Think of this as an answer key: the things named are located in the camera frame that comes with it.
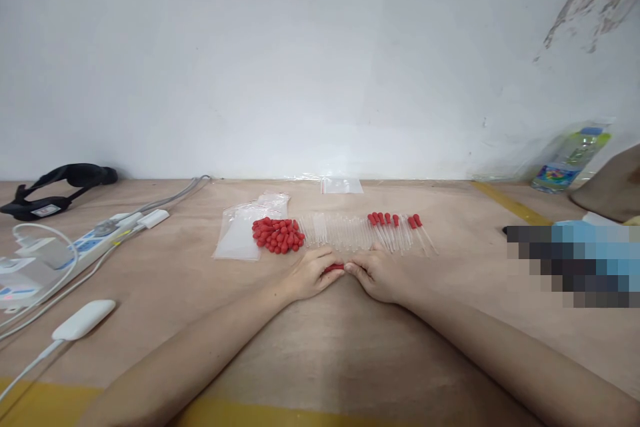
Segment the plastic bag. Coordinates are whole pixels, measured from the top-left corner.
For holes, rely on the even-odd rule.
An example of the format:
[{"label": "plastic bag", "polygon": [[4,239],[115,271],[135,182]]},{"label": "plastic bag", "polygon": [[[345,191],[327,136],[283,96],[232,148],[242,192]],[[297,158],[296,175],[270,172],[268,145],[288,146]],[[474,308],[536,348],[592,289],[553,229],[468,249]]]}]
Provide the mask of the plastic bag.
[{"label": "plastic bag", "polygon": [[262,250],[253,239],[253,222],[264,217],[287,218],[286,193],[262,194],[252,203],[228,207],[222,212],[222,225],[213,258],[259,260]]},{"label": "plastic bag", "polygon": [[320,182],[321,194],[362,194],[362,185],[359,179],[334,179],[323,177]]}]

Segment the hand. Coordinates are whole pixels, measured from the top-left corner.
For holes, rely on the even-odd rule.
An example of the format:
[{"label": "hand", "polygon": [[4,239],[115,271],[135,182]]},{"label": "hand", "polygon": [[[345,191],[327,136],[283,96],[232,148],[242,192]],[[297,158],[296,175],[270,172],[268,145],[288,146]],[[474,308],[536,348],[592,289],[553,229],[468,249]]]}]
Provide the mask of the hand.
[{"label": "hand", "polygon": [[293,300],[302,300],[319,294],[336,280],[341,278],[344,270],[332,270],[323,274],[332,264],[343,264],[343,261],[329,246],[309,250],[291,267],[286,274],[285,283],[293,296]]},{"label": "hand", "polygon": [[362,284],[367,294],[381,302],[401,304],[415,284],[408,269],[396,263],[378,242],[371,250],[361,250],[351,257],[345,270]]}]

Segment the gray cable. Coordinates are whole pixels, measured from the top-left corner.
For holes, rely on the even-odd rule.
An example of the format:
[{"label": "gray cable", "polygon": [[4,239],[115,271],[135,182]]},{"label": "gray cable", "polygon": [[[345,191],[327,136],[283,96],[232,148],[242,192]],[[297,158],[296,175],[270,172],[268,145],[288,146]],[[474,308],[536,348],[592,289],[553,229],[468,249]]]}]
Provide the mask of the gray cable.
[{"label": "gray cable", "polygon": [[95,235],[99,235],[99,236],[104,236],[104,235],[111,234],[117,228],[118,222],[121,222],[122,220],[124,220],[126,218],[129,218],[134,214],[144,213],[145,211],[150,211],[151,209],[156,209],[157,207],[160,207],[162,205],[165,205],[165,204],[168,204],[170,202],[173,202],[176,199],[189,194],[193,189],[195,189],[198,186],[200,181],[202,181],[203,179],[211,179],[211,176],[205,174],[203,176],[200,176],[199,178],[198,177],[194,177],[193,179],[191,179],[191,182],[189,183],[188,186],[186,186],[182,191],[178,192],[177,194],[172,195],[171,197],[167,197],[166,199],[161,199],[159,201],[153,201],[153,202],[150,202],[148,204],[145,204],[142,207],[140,207],[139,209],[136,209],[132,213],[128,214],[127,216],[124,216],[124,217],[119,218],[117,220],[116,219],[104,220],[103,222],[100,222],[94,228],[94,234]]},{"label": "gray cable", "polygon": [[137,213],[144,213],[145,211],[150,211],[151,209],[156,209],[157,207],[160,207],[161,205],[164,204],[169,204],[170,202],[174,201],[175,199],[178,199],[179,197],[185,196],[187,194],[189,194],[193,189],[195,189],[197,187],[197,185],[200,183],[200,181],[202,181],[203,179],[210,179],[211,176],[209,175],[203,175],[198,177],[194,177],[193,179],[191,179],[191,183],[186,186],[182,191],[178,192],[176,195],[173,195],[171,197],[167,197],[166,199],[162,199],[160,201],[154,201],[154,202],[150,202],[149,204],[143,205],[140,209],[137,209],[136,211],[133,211],[130,215],[134,215]]}]

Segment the table surface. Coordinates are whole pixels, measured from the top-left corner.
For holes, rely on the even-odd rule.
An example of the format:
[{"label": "table surface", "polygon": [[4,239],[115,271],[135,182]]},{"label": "table surface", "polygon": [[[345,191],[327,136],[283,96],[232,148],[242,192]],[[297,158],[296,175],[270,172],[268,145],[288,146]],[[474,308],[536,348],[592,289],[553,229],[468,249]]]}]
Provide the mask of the table surface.
[{"label": "table surface", "polygon": [[[77,238],[98,221],[171,195],[186,183],[121,181],[99,187],[41,223]],[[0,183],[0,199],[10,199],[16,185]],[[85,303],[118,302],[99,329],[34,372],[39,386],[0,422],[27,425],[29,413],[57,395],[56,407],[47,412],[73,412],[59,424],[70,425],[99,389],[163,341],[293,263],[300,252],[266,252],[259,262],[212,258],[222,210],[265,191],[291,195],[291,218],[312,211],[419,213],[440,251],[437,258],[415,258],[424,264],[425,282],[540,339],[640,399],[639,311],[565,307],[566,294],[549,292],[544,279],[527,274],[526,265],[507,260],[500,230],[524,221],[468,182],[370,181],[363,188],[362,195],[321,195],[310,181],[215,181],[173,204],[169,219],[122,244],[85,285],[0,344],[0,376],[10,379]],[[551,220],[583,214],[562,196],[519,185],[499,188]],[[62,183],[46,189],[38,195],[70,192]],[[16,223],[0,216],[4,255],[15,250],[11,227]],[[75,410],[72,399],[79,399]],[[199,402],[206,400],[226,404],[214,414],[194,404],[184,425],[208,425],[221,412],[232,418],[240,411],[229,405],[263,420],[274,415],[274,425],[282,423],[283,412],[295,412],[296,425],[304,424],[305,412],[393,424],[539,425],[435,331],[398,306],[370,299],[349,277],[274,318],[204,391]]]}]

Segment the brown bag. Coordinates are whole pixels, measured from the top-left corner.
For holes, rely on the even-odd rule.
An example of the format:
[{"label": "brown bag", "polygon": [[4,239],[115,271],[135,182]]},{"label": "brown bag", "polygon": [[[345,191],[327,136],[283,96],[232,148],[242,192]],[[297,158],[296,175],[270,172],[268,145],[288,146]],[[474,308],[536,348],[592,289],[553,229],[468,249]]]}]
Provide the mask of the brown bag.
[{"label": "brown bag", "polygon": [[583,209],[617,222],[640,215],[640,144],[612,157],[569,198]]}]

